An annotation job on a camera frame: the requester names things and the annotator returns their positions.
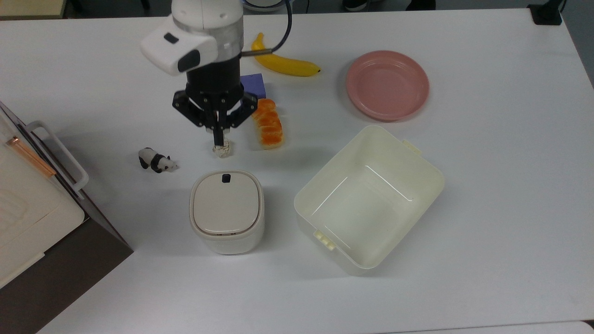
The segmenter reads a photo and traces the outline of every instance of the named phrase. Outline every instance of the black cable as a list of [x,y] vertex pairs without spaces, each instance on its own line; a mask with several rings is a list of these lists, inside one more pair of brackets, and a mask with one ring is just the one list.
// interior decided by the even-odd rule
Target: black cable
[[280,42],[272,48],[272,52],[277,51],[281,46],[283,46],[283,44],[285,44],[285,41],[287,41],[287,38],[289,38],[291,27],[293,26],[293,9],[291,9],[291,1],[285,0],[285,4],[287,5],[287,30],[285,31],[283,39],[281,39]]
[[280,47],[283,46],[283,44],[285,44],[285,42],[287,41],[287,38],[289,38],[289,33],[291,32],[291,27],[293,26],[293,9],[291,9],[290,0],[285,0],[285,4],[287,6],[287,30],[285,31],[285,35],[280,40],[280,42],[272,49],[257,50],[257,51],[242,51],[241,52],[242,57],[269,55],[269,54],[277,51],[278,49],[280,49]]

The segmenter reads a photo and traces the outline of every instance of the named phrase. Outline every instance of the microwave handle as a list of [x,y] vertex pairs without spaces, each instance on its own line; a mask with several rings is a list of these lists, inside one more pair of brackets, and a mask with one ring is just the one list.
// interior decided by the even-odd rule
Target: microwave handle
[[52,132],[52,130],[49,129],[49,127],[44,122],[33,121],[25,126],[25,130],[27,130],[28,132],[31,132],[31,133],[37,128],[43,128],[45,131],[47,131],[49,136],[56,142],[56,144],[62,150],[62,152],[66,155],[66,157],[78,169],[78,171],[81,174],[81,179],[72,185],[72,189],[74,189],[74,191],[81,190],[89,181],[89,175],[87,174],[87,172],[83,169],[83,167],[80,165],[80,163],[78,163],[78,161],[76,161],[76,159],[74,159],[72,154],[68,151],[68,149],[64,146],[64,144],[62,144],[60,139],[58,139],[58,137]]

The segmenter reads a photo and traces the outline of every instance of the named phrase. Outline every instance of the white plastic container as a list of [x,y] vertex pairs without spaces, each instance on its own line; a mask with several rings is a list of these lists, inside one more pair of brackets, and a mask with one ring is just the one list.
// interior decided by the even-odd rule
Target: white plastic container
[[264,193],[245,171],[203,175],[192,189],[189,215],[194,232],[219,254],[245,253],[264,234]]
[[377,266],[443,190],[441,172],[384,128],[364,128],[295,196],[302,231],[350,275]]

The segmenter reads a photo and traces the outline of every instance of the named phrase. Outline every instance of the small white canister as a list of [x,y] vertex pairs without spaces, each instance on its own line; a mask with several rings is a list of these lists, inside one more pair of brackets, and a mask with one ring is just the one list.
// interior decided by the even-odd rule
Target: small white canister
[[253,249],[264,234],[264,193],[245,171],[215,171],[192,188],[189,216],[194,232],[219,254]]

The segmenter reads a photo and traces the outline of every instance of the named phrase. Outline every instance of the canister lid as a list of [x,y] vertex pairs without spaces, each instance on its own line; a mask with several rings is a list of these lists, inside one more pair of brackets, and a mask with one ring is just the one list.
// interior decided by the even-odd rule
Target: canister lid
[[239,234],[258,219],[260,194],[247,174],[218,172],[205,177],[194,189],[191,214],[204,233]]

